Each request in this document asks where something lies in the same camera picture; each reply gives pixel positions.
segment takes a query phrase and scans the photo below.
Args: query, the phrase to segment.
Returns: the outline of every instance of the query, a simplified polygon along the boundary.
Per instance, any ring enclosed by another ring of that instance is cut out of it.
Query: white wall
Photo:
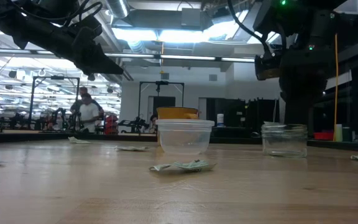
[[[121,113],[120,120],[133,120],[137,116],[139,81],[155,82],[160,80],[159,71],[161,68],[129,67],[128,72],[135,81],[122,84]],[[185,83],[184,107],[199,108],[199,98],[228,98],[253,100],[255,98],[275,99],[279,97],[280,87],[278,79],[258,81],[255,76],[253,63],[234,63],[226,73],[220,72],[219,68],[187,68],[167,67],[164,72],[170,74],[170,82]],[[209,74],[217,74],[218,81],[210,82]],[[156,85],[149,85],[143,92],[140,99],[140,113],[143,119],[149,122],[150,114],[147,114],[148,101],[150,96],[157,96]],[[160,96],[174,96],[176,106],[181,106],[181,93],[173,86],[161,86]]]
[[[277,99],[280,96],[278,78],[258,81],[253,63],[234,63],[226,75],[226,98],[253,100]]]

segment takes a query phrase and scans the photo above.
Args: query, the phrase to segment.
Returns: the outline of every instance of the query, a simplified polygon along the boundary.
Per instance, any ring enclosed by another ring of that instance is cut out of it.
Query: yellow cable
[[[339,76],[338,34],[335,34],[335,64],[336,64],[336,85],[335,85],[335,112],[334,112],[334,141],[336,136],[336,113],[337,113],[337,104],[338,104],[338,76]]]

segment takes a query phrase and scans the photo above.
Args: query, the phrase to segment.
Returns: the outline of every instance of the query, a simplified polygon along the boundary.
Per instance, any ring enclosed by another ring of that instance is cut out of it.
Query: clear plastic container
[[[262,142],[265,154],[285,157],[306,157],[307,141],[308,129],[306,125],[262,125]]]
[[[159,119],[159,140],[165,152],[196,155],[208,148],[214,121],[200,119]]]

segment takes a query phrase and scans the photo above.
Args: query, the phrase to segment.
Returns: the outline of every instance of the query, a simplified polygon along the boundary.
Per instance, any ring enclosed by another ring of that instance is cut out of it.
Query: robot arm
[[[0,30],[12,36],[21,49],[31,42],[72,61],[91,81],[94,73],[122,74],[123,69],[93,40],[102,33],[101,24],[93,17],[102,4],[85,8],[88,2],[78,6],[77,0],[0,0]],[[94,13],[81,18],[96,6]],[[77,16],[79,22],[71,23]]]
[[[231,0],[227,1],[235,16]],[[310,107],[335,74],[334,36],[339,14],[333,10],[345,1],[264,0],[253,26],[263,36],[240,25],[264,45],[265,53],[255,58],[257,79],[279,77],[286,102],[285,123],[307,124]],[[269,50],[264,37],[270,32],[281,35],[282,49]],[[293,34],[296,40],[287,48],[286,37]]]

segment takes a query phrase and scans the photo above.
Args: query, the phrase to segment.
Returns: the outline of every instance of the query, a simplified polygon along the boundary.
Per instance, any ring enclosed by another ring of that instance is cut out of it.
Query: black cable
[[[61,18],[46,18],[46,17],[41,17],[41,16],[37,16],[35,14],[32,14],[30,12],[27,12],[26,10],[22,9],[20,6],[18,6],[17,4],[15,4],[14,2],[12,2],[11,0],[11,4],[17,9],[19,10],[20,12],[23,12],[24,14],[26,14],[27,16],[32,16],[34,18],[37,18],[37,19],[41,19],[41,20],[45,20],[45,21],[49,21],[49,22],[58,22],[58,21],[66,21],[66,20],[69,20],[69,19],[73,19],[75,18],[76,16],[80,15],[81,13],[81,10],[83,10],[85,8],[85,5],[89,2],[90,0],[85,0],[81,6],[71,15],[69,16],[66,16],[66,17],[61,17]]]
[[[99,6],[94,12],[92,12],[90,14],[90,16],[94,16],[96,15],[96,13],[98,13],[100,10],[102,10],[103,8],[103,4],[101,2],[96,2],[96,3],[93,3],[92,5],[90,5],[90,7],[87,7],[86,9],[83,9],[80,14],[78,15],[79,16],[79,20],[81,21],[82,20],[82,14],[88,12],[89,10],[93,9],[94,7],[96,6]]]
[[[281,24],[279,23],[276,23],[276,26],[281,36],[281,44],[283,45],[282,54],[284,54],[284,52],[287,50],[287,37],[285,36],[285,31],[283,26],[281,26]]]
[[[231,16],[233,17],[234,21],[241,27],[241,29],[246,31],[249,35],[255,37],[257,40],[259,40],[262,43],[262,45],[264,46],[265,52],[269,52],[269,47],[266,44],[266,42],[264,42],[262,40],[262,38],[260,38],[258,35],[256,35],[254,32],[252,32],[246,26],[244,26],[243,23],[240,22],[239,18],[237,18],[236,13],[234,12],[233,3],[231,2],[231,0],[227,0],[227,5],[229,6],[229,11],[231,13]]]

